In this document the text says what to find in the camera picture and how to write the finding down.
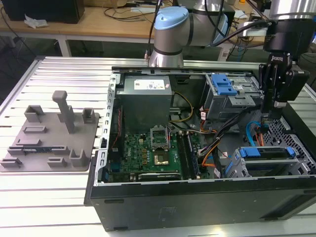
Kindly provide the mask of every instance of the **table leg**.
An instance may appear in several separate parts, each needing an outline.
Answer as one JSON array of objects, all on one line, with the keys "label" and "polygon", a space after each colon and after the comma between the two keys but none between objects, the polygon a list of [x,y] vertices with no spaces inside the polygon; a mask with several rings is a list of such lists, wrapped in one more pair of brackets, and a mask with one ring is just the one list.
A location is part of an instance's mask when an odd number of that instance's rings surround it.
[{"label": "table leg", "polygon": [[58,39],[59,47],[61,50],[61,54],[63,57],[71,57],[71,51],[68,44],[68,40],[66,39]]},{"label": "table leg", "polygon": [[227,60],[227,57],[229,55],[229,52],[231,51],[231,48],[232,48],[232,44],[230,43],[223,43],[220,45],[221,47],[221,51],[218,55],[218,59],[217,61],[222,61],[222,62],[226,62]]}]

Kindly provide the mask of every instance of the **vertical gray post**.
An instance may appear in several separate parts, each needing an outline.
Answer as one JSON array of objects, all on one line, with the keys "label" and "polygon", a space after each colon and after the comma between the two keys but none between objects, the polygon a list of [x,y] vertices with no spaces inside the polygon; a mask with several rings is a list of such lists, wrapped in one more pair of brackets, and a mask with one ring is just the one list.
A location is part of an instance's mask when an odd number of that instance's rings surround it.
[{"label": "vertical gray post", "polygon": [[67,92],[65,92],[64,90],[56,90],[53,94],[53,101],[58,104],[60,113],[64,119],[64,123],[67,127],[68,132],[74,133],[75,125],[72,119],[71,112],[69,111],[66,98],[67,98]]}]

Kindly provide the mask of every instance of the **orange wire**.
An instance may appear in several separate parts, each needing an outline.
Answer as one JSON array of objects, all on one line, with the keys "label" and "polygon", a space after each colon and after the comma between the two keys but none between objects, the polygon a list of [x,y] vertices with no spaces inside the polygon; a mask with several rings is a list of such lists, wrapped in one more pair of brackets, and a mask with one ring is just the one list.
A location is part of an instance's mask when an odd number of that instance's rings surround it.
[{"label": "orange wire", "polygon": [[206,156],[204,157],[204,160],[203,160],[203,162],[202,162],[202,166],[211,166],[211,167],[215,167],[215,165],[214,164],[205,164],[205,162],[206,162],[206,160],[207,160],[207,158],[208,158],[208,156],[209,156],[209,154],[211,154],[212,153],[212,151],[218,146],[218,144],[219,143],[217,143],[207,154],[206,154]]},{"label": "orange wire", "polygon": [[257,139],[257,142],[258,142],[259,146],[261,147],[261,143],[260,143],[260,141],[259,141],[259,138],[258,138],[258,134],[257,134],[257,133],[256,133],[256,139]]},{"label": "orange wire", "polygon": [[264,144],[264,141],[263,141],[263,135],[262,135],[262,133],[260,134],[260,139],[261,139],[261,146],[263,147],[265,144]]},{"label": "orange wire", "polygon": [[200,128],[200,130],[201,130],[201,132],[209,132],[209,130],[204,130],[203,129],[203,124],[205,123],[205,120],[203,120],[202,122],[201,122],[201,124],[200,124],[200,126],[199,126],[199,128]]}]

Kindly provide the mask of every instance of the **gray plastic base plate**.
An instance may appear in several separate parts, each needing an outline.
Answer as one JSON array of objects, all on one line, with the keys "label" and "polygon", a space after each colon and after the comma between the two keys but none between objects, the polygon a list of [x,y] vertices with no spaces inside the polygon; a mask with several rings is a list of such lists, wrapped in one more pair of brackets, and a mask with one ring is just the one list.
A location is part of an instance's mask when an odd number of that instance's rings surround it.
[{"label": "gray plastic base plate", "polygon": [[[22,151],[17,151],[14,155],[8,153],[3,159],[6,163],[0,165],[0,172],[88,170],[99,114],[95,113],[94,123],[83,123],[81,113],[74,113],[74,115],[75,132],[73,134],[69,134],[65,123],[60,122],[58,113],[40,115],[41,122],[26,120],[12,144],[14,148],[20,146]],[[43,152],[35,152],[35,149],[30,147],[32,144],[33,148],[42,149]],[[56,152],[50,150],[51,147],[58,146],[67,147],[67,149]]]}]

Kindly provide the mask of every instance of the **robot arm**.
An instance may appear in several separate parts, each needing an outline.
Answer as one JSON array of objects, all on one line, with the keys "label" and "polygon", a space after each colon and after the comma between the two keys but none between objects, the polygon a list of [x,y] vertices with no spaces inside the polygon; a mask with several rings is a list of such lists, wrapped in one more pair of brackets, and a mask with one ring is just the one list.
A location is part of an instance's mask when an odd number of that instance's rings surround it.
[{"label": "robot arm", "polygon": [[[221,0],[206,0],[209,14],[214,22],[218,20]],[[226,33],[228,18],[222,15],[219,29]],[[182,48],[188,45],[207,46],[213,42],[214,27],[205,12],[204,0],[198,0],[189,14],[182,7],[167,7],[160,10],[155,22],[154,50],[151,67],[183,67]]]},{"label": "robot arm", "polygon": [[[151,67],[183,67],[183,46],[206,46],[213,43],[215,29],[206,14],[205,1],[209,15],[215,21],[220,0],[199,0],[192,14],[180,7],[168,7],[159,11],[155,23],[155,48],[149,60]],[[269,1],[261,2],[264,7]],[[316,22],[313,21],[315,14],[316,0],[271,2],[264,42],[264,50],[271,54],[268,63],[259,67],[260,89],[265,95],[261,106],[262,124],[279,119],[286,102],[296,99],[309,78],[309,72],[301,70],[296,61],[308,51],[316,29]],[[225,15],[220,17],[219,29],[225,33],[227,21]],[[248,32],[254,31],[256,29],[251,28]],[[248,36],[248,32],[243,32],[242,36]]]}]

